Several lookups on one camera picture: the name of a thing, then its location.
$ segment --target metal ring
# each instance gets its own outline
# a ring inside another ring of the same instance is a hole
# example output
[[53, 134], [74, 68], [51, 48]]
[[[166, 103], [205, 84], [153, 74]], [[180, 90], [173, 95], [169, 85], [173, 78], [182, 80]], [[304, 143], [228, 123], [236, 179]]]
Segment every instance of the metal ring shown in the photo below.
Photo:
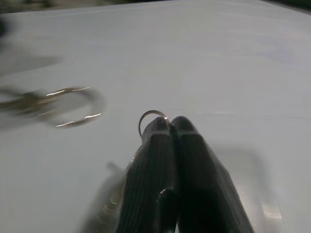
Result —
[[163, 117], [168, 125], [170, 124], [170, 121], [169, 121], [168, 117], [164, 113], [162, 113], [162, 112], [160, 112], [158, 110], [147, 111], [139, 119], [138, 132], [139, 132], [140, 138], [142, 138], [142, 133], [141, 133], [141, 129], [140, 129], [141, 122], [147, 115], [150, 115], [150, 114], [157, 114], [157, 115]]
[[78, 121], [68, 121], [68, 122], [53, 122], [50, 121], [51, 117], [54, 115], [54, 113], [51, 113], [49, 111], [43, 112], [39, 114], [41, 117], [47, 117], [47, 119], [53, 123], [54, 126], [58, 128], [69, 128], [69, 127], [74, 127], [74, 126], [79, 126], [82, 124], [86, 124], [95, 118], [99, 117], [102, 114], [103, 111], [103, 104], [96, 104], [99, 99], [99, 95], [96, 95], [96, 92], [94, 90], [90, 90], [89, 87], [70, 87], [70, 88], [64, 88], [58, 91], [55, 91], [53, 93], [45, 95], [45, 98], [51, 99], [51, 98], [56, 98], [58, 96], [61, 96], [63, 94], [68, 94], [68, 93], [79, 93], [84, 96], [86, 96], [93, 104], [90, 113], [85, 116], [83, 119], [78, 120]]

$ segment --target white table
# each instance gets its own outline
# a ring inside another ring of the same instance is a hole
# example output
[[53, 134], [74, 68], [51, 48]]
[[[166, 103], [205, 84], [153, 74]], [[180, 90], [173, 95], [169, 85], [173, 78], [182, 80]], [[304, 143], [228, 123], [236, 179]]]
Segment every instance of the white table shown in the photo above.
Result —
[[247, 155], [283, 232], [311, 216], [311, 16], [259, 0], [167, 1], [12, 15], [0, 85], [91, 86], [93, 123], [0, 115], [0, 232], [72, 233], [150, 109], [187, 116], [216, 154]]

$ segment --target key ring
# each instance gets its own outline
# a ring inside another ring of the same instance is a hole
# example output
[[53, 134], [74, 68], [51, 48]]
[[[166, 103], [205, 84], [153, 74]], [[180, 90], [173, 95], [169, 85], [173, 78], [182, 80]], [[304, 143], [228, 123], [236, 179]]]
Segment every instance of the key ring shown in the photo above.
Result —
[[[19, 94], [16, 91], [4, 88], [0, 89], [0, 93], [20, 97], [17, 100], [0, 103], [0, 109], [20, 111], [22, 114], [35, 113], [40, 118], [52, 123], [58, 128], [69, 128], [86, 124], [99, 117], [103, 110], [103, 104], [98, 102], [102, 99], [101, 96], [89, 87], [69, 87], [44, 96], [38, 95], [35, 92]], [[57, 97], [68, 93], [79, 93], [89, 99], [92, 103], [90, 113], [78, 121], [62, 122], [60, 120], [53, 120], [52, 118], [57, 115], [57, 113], [52, 110], [49, 104], [55, 102]]]
[[170, 124], [170, 121], [169, 121], [168, 117], [167, 117], [164, 113], [162, 113], [162, 112], [160, 112], [160, 111], [158, 111], [158, 110], [149, 110], [149, 111], [145, 112], [145, 113], [140, 117], [140, 119], [139, 119], [139, 123], [138, 123], [138, 132], [139, 132], [140, 138], [142, 138], [142, 133], [141, 133], [141, 128], [140, 128], [141, 122], [142, 122], [142, 120], [143, 120], [146, 116], [148, 116], [148, 115], [150, 115], [150, 114], [159, 115], [159, 116], [161, 116], [161, 117], [163, 117], [163, 118], [165, 119], [165, 121], [166, 121], [166, 123], [167, 123], [168, 125]]

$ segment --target white surface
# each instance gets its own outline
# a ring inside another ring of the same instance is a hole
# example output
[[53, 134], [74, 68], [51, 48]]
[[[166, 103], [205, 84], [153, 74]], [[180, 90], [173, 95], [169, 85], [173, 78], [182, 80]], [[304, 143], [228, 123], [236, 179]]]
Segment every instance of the white surface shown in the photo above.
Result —
[[284, 232], [310, 231], [310, 15], [207, 0], [13, 17], [1, 85], [86, 85], [107, 106], [68, 130], [1, 114], [1, 233], [74, 232], [110, 175], [106, 164], [125, 167], [138, 148], [138, 119], [150, 109], [187, 116], [216, 153], [255, 155]]

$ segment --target silver ring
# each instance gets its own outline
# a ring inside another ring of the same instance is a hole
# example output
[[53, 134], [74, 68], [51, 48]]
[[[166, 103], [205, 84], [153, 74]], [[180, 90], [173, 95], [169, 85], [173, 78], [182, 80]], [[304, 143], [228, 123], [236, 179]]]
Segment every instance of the silver ring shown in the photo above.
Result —
[[157, 115], [163, 117], [168, 125], [170, 124], [170, 121], [169, 121], [168, 117], [164, 113], [162, 113], [162, 112], [160, 112], [158, 110], [147, 111], [140, 117], [139, 123], [138, 123], [138, 132], [139, 132], [139, 135], [140, 135], [141, 138], [142, 138], [142, 133], [141, 133], [141, 129], [140, 129], [141, 122], [147, 115], [150, 115], [150, 114], [157, 114]]
[[51, 121], [51, 117], [53, 115], [55, 115], [55, 113], [53, 113], [51, 111], [43, 112], [43, 113], [39, 114], [39, 116], [47, 118], [55, 127], [69, 128], [69, 127], [74, 127], [74, 126], [86, 124], [90, 121], [93, 121], [94, 119], [96, 119], [97, 117], [99, 117], [102, 114], [103, 104], [102, 103], [98, 103], [98, 104], [96, 103], [101, 98], [99, 95], [96, 94], [96, 92], [94, 90], [91, 90], [89, 87], [64, 88], [64, 89], [61, 89], [61, 90], [58, 90], [58, 91], [55, 91], [53, 93], [45, 95], [45, 98], [46, 99], [53, 99], [53, 98], [56, 98], [56, 97], [64, 95], [64, 94], [74, 93], [74, 92], [84, 95], [92, 103], [90, 113], [87, 116], [85, 116], [83, 119], [77, 120], [77, 121], [68, 121], [68, 122], [54, 122], [54, 121]]

